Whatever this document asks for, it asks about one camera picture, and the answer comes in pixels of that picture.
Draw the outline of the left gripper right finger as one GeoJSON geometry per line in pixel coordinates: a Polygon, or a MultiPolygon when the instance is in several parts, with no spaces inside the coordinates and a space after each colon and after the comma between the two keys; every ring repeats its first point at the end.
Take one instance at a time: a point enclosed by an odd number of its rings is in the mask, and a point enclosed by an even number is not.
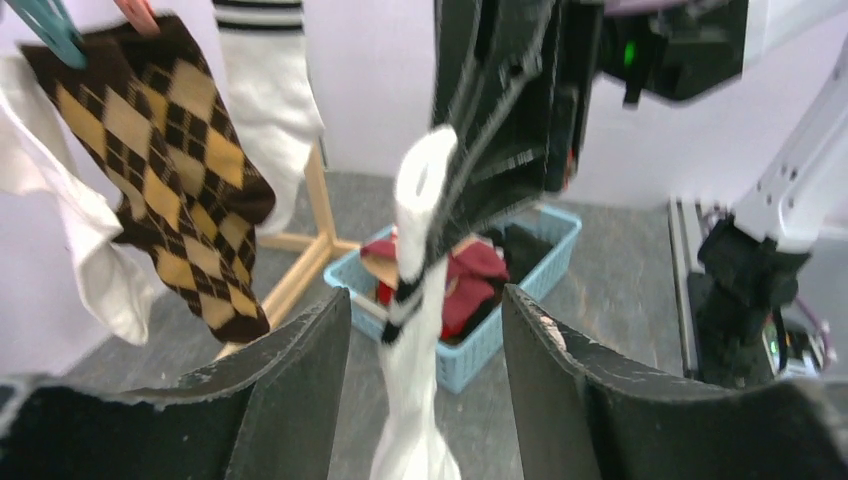
{"type": "Polygon", "coordinates": [[[504,352],[528,479],[843,479],[847,385],[748,390],[646,366],[503,293],[504,352]]]}

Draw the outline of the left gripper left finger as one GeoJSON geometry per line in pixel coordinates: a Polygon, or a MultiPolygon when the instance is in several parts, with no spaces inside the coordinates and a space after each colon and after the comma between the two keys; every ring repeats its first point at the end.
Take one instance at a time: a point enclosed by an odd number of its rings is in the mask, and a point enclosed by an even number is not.
{"type": "Polygon", "coordinates": [[[324,479],[351,332],[347,290],[168,388],[1,382],[5,479],[324,479]]]}

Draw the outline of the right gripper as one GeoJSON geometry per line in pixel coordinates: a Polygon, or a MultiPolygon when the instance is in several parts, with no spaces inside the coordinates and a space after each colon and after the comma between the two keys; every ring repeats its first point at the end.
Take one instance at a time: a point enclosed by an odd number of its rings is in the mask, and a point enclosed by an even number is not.
{"type": "Polygon", "coordinates": [[[452,127],[457,137],[437,207],[440,252],[543,189],[568,186],[596,76],[622,82],[624,105],[635,107],[645,92],[692,100],[743,70],[745,1],[434,6],[431,123],[452,127]]]}

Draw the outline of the white sock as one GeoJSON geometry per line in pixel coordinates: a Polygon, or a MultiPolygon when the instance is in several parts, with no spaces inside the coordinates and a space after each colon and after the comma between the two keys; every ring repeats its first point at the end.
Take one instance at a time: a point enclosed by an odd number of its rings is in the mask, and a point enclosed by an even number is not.
{"type": "Polygon", "coordinates": [[[452,127],[435,128],[407,151],[396,176],[398,285],[378,350],[389,411],[372,460],[372,479],[461,476],[435,419],[436,347],[448,261],[425,261],[428,229],[456,144],[452,127]]]}
{"type": "Polygon", "coordinates": [[[20,56],[1,60],[1,189],[53,196],[83,305],[115,336],[146,344],[153,287],[114,245],[123,228],[107,200],[79,179],[55,110],[20,56]]]}
{"type": "Polygon", "coordinates": [[[228,111],[276,202],[258,233],[289,224],[312,147],[324,130],[307,68],[301,1],[215,1],[228,111]]]}

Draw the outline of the pink clothespin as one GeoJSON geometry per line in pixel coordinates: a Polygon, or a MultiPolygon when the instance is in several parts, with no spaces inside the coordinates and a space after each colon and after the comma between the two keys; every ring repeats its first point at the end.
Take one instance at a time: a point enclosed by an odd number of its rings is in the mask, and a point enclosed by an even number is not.
{"type": "Polygon", "coordinates": [[[114,0],[130,25],[142,35],[160,32],[156,15],[148,0],[114,0]]]}

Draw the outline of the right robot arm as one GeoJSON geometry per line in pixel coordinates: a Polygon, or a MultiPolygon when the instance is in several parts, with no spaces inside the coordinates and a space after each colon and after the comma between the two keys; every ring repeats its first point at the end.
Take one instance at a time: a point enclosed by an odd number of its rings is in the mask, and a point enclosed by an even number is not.
{"type": "MultiPolygon", "coordinates": [[[[843,1],[438,1],[432,122],[458,147],[429,231],[430,258],[578,170],[592,84],[622,82],[693,100],[843,1]]],[[[678,276],[684,370],[724,387],[784,369],[781,310],[798,291],[825,217],[847,196],[847,57],[753,187],[703,238],[678,276]]]]}

